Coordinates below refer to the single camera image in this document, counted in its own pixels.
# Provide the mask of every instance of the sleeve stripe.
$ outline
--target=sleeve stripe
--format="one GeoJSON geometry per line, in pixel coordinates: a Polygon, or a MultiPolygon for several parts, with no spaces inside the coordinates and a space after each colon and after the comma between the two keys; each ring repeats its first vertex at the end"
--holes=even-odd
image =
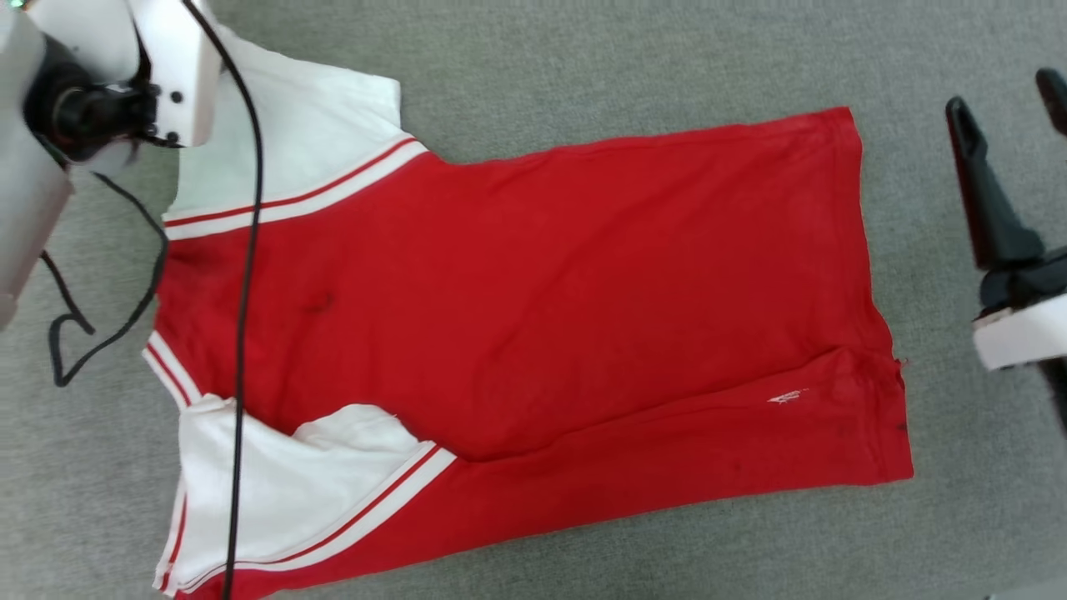
{"type": "MultiPolygon", "coordinates": [[[[357,167],[353,171],[350,171],[346,175],[344,175],[341,177],[338,177],[337,179],[335,179],[335,180],[333,180],[333,181],[331,181],[331,183],[329,183],[329,184],[327,184],[327,185],[324,185],[324,186],[322,186],[322,187],[320,187],[320,188],[318,188],[316,190],[309,191],[309,192],[307,192],[305,194],[301,194],[301,195],[298,195],[298,196],[294,196],[294,198],[287,198],[287,199],[283,199],[283,200],[272,200],[272,201],[269,201],[269,202],[264,202],[262,203],[262,208],[275,208],[277,206],[285,206],[285,205],[288,205],[288,204],[296,204],[298,202],[303,202],[305,200],[309,200],[309,199],[315,198],[317,195],[321,195],[321,194],[330,191],[331,189],[336,188],[337,186],[340,186],[341,184],[344,184],[344,183],[348,181],[349,179],[355,177],[356,175],[363,173],[364,171],[370,169],[375,164],[378,164],[382,160],[388,158],[389,155],[392,155],[393,153],[395,153],[396,151],[398,151],[401,146],[404,146],[404,145],[408,145],[408,144],[414,143],[414,142],[415,142],[415,138],[412,138],[410,136],[404,136],[403,139],[401,139],[399,142],[392,144],[388,147],[388,149],[386,149],[385,152],[379,154],[378,156],[376,156],[375,158],[368,160],[367,162],[364,162],[363,164],[361,164],[360,167],[357,167]]],[[[176,227],[178,225],[187,225],[189,223],[198,223],[201,221],[208,221],[208,220],[211,220],[211,219],[221,219],[223,217],[233,217],[235,215],[243,215],[245,212],[252,212],[252,209],[253,209],[252,205],[240,206],[238,208],[232,208],[229,210],[222,210],[222,211],[219,211],[219,212],[211,212],[211,214],[205,214],[205,215],[194,215],[194,216],[189,216],[189,217],[180,217],[180,218],[176,217],[176,218],[172,218],[172,219],[165,219],[165,223],[166,223],[168,227],[176,227]]]]}
{"type": "Polygon", "coordinates": [[[177,593],[177,586],[171,578],[174,563],[178,559],[178,552],[181,551],[181,538],[186,533],[186,511],[189,500],[186,498],[185,479],[178,478],[178,491],[174,494],[174,512],[171,515],[171,534],[166,538],[166,547],[163,548],[163,556],[156,567],[156,581],[153,583],[156,589],[166,596],[173,597],[177,593]]]}
{"type": "Polygon", "coordinates": [[[163,336],[159,334],[158,331],[153,331],[152,335],[148,336],[148,349],[154,352],[159,364],[171,374],[174,378],[174,383],[181,389],[185,394],[188,405],[200,400],[204,397],[201,393],[200,388],[193,382],[193,378],[189,376],[189,372],[186,367],[181,365],[174,352],[171,351],[171,347],[163,340],[163,336]]]}
{"type": "MultiPolygon", "coordinates": [[[[335,184],[325,186],[322,191],[316,190],[316,195],[267,203],[259,214],[259,220],[261,223],[270,223],[293,219],[343,202],[427,152],[426,146],[416,142],[414,138],[405,138],[335,184]]],[[[164,216],[164,221],[166,237],[178,240],[248,227],[252,222],[252,212],[251,208],[240,207],[208,216],[171,219],[164,216]]]]}
{"type": "Polygon", "coordinates": [[[160,383],[166,391],[171,393],[174,398],[174,404],[178,405],[178,409],[184,409],[190,406],[189,398],[186,397],[186,393],[181,391],[180,388],[174,382],[174,378],[171,376],[170,372],[159,362],[155,350],[152,346],[147,346],[144,350],[141,350],[141,356],[144,357],[146,363],[152,368],[156,377],[159,378],[160,383]]]}

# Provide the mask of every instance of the fabric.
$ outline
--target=fabric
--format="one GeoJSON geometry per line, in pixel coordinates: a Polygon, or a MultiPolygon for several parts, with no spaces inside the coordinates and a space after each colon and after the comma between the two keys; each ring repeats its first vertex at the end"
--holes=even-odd
{"type": "MultiPolygon", "coordinates": [[[[660,510],[277,598],[974,600],[1067,575],[1067,445],[1037,373],[975,354],[981,274],[943,113],[967,98],[1019,212],[1067,240],[1064,140],[1032,80],[1067,67],[1062,3],[210,4],[264,47],[400,80],[404,129],[451,162],[848,106],[875,301],[906,360],[911,479],[660,510]]],[[[161,215],[178,155],[142,149],[117,181],[161,215]]],[[[65,330],[67,357],[122,325],[158,249],[128,202],[73,181],[48,250],[97,333],[65,330]]],[[[160,598],[179,417],[140,358],[153,320],[59,390],[44,341],[63,311],[35,269],[0,334],[0,582],[160,598]]]]}
{"type": "MultiPolygon", "coordinates": [[[[228,40],[285,115],[264,124],[239,596],[911,476],[847,109],[457,165],[391,121],[395,84],[228,40]]],[[[251,167],[218,159],[249,154],[222,88],[237,135],[182,151],[145,351],[181,411],[156,583],[194,597],[222,583],[251,220],[251,167]]]]}

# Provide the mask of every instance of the white stripe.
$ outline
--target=white stripe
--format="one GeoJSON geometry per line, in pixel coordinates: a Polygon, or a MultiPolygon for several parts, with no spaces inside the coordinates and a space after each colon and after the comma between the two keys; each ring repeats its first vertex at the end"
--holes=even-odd
{"type": "Polygon", "coordinates": [[[186,367],[181,366],[181,363],[178,362],[177,357],[174,356],[171,347],[166,345],[166,341],[163,340],[163,336],[158,331],[153,331],[152,335],[148,336],[148,345],[156,350],[156,353],[159,354],[159,360],[174,375],[174,382],[186,392],[191,404],[195,404],[204,397],[204,394],[200,392],[200,388],[193,382],[193,378],[189,377],[189,372],[186,370],[186,367]]]}
{"type": "Polygon", "coordinates": [[[174,544],[178,541],[178,534],[181,533],[181,507],[186,504],[186,479],[179,474],[178,475],[178,489],[174,492],[174,509],[171,511],[171,534],[166,537],[166,546],[163,547],[163,555],[159,557],[159,564],[156,565],[156,581],[153,582],[152,586],[159,589],[163,594],[170,597],[174,597],[174,594],[178,590],[178,585],[174,581],[172,573],[171,580],[166,582],[166,589],[162,589],[160,586],[163,585],[163,575],[171,568],[171,553],[174,552],[174,544]]]}
{"type": "MultiPolygon", "coordinates": [[[[375,149],[364,153],[364,156],[369,158],[363,160],[362,162],[356,162],[350,167],[346,167],[343,171],[335,173],[332,177],[327,178],[325,181],[319,185],[305,186],[303,189],[299,190],[289,190],[289,191],[275,190],[275,192],[272,192],[269,198],[265,198],[264,202],[272,202],[289,198],[297,198],[304,195],[310,190],[317,190],[319,188],[325,187],[336,181],[337,179],[345,177],[352,171],[360,169],[361,167],[370,162],[371,160],[375,160],[376,158],[382,156],[383,154],[387,153],[389,149],[395,147],[400,142],[414,139],[415,137],[408,132],[401,132],[399,136],[393,136],[392,138],[377,144],[375,146],[375,149]]],[[[163,222],[165,224],[166,221],[176,221],[179,219],[189,219],[192,217],[210,217],[212,215],[218,215],[220,212],[236,210],[238,208],[251,208],[251,207],[252,203],[250,202],[250,199],[239,199],[239,202],[235,204],[227,204],[223,206],[214,205],[210,207],[187,208],[184,210],[175,210],[175,211],[168,210],[166,212],[163,214],[163,222]]]]}
{"type": "MultiPolygon", "coordinates": [[[[371,184],[379,181],[397,169],[407,164],[411,159],[425,152],[427,152],[426,146],[419,142],[404,144],[393,154],[368,168],[366,171],[318,195],[292,204],[264,207],[259,212],[259,221],[262,223],[269,223],[271,221],[292,219],[293,217],[302,217],[304,215],[310,215],[312,212],[322,210],[323,208],[336,204],[367,188],[371,184]]],[[[239,230],[241,227],[248,227],[251,224],[252,212],[242,212],[240,215],[219,217],[218,219],[210,219],[207,221],[168,226],[166,237],[170,239],[187,239],[191,237],[200,237],[239,230]]]]}
{"type": "MultiPolygon", "coordinates": [[[[432,449],[433,445],[435,444],[430,444],[429,449],[432,449]]],[[[420,458],[421,456],[425,455],[426,452],[420,452],[416,456],[420,458]]],[[[456,455],[446,451],[445,448],[439,449],[436,454],[434,454],[432,457],[429,458],[429,460],[424,462],[418,468],[418,470],[413,472],[411,476],[404,479],[402,484],[397,486],[397,488],[393,490],[393,492],[389,493],[384,500],[382,500],[382,502],[380,502],[377,506],[371,508],[370,511],[364,515],[362,519],[360,519],[355,523],[352,523],[352,525],[349,528],[345,530],[344,533],[341,533],[334,539],[330,540],[321,548],[308,552],[303,556],[298,556],[297,558],[292,558],[291,560],[274,563],[271,565],[262,565],[257,563],[237,563],[234,566],[234,568],[241,570],[248,569],[253,571],[291,571],[296,569],[302,569],[304,567],[309,567],[312,565],[321,563],[322,560],[325,560],[331,556],[337,555],[344,552],[346,549],[351,548],[357,541],[366,537],[367,534],[375,531],[376,528],[378,528],[379,525],[388,520],[388,518],[395,515],[397,510],[400,510],[400,508],[402,508],[405,504],[408,504],[408,502],[410,502],[411,499],[415,498],[415,495],[417,495],[418,492],[423,490],[423,488],[429,485],[429,483],[432,481],[437,475],[443,473],[445,469],[447,469],[448,465],[452,463],[453,460],[456,460],[456,455]]],[[[394,477],[391,477],[389,480],[384,481],[382,484],[382,487],[387,488],[388,486],[393,485],[393,483],[395,483],[396,479],[398,479],[401,475],[403,475],[405,471],[407,470],[403,468],[398,469],[397,474],[394,477]]],[[[362,502],[361,506],[359,506],[356,510],[350,512],[349,520],[351,520],[352,516],[357,515],[360,510],[366,508],[366,506],[371,502],[373,502],[373,500],[376,500],[379,495],[381,494],[380,493],[368,494],[367,500],[362,502]]],[[[328,535],[322,536],[320,539],[330,537],[335,532],[331,532],[328,535]]],[[[314,543],[305,544],[303,548],[308,548],[309,546],[314,546],[314,543]]],[[[286,554],[292,555],[292,554],[298,554],[300,550],[287,551],[286,554]]],[[[193,583],[185,584],[180,586],[180,588],[182,591],[187,594],[195,591],[200,586],[204,585],[206,582],[210,581],[216,575],[223,573],[225,570],[226,570],[225,565],[216,567],[211,571],[208,571],[207,573],[201,575],[193,583]]]]}
{"type": "Polygon", "coordinates": [[[181,395],[181,391],[178,390],[178,386],[174,383],[174,380],[171,379],[171,376],[163,370],[162,366],[160,366],[156,357],[152,356],[152,352],[149,352],[147,348],[141,350],[141,356],[144,357],[145,362],[148,363],[153,373],[155,373],[156,377],[159,378],[159,382],[163,384],[163,388],[166,388],[166,391],[171,393],[171,396],[174,396],[174,404],[178,405],[178,410],[185,409],[186,398],[181,395]]]}

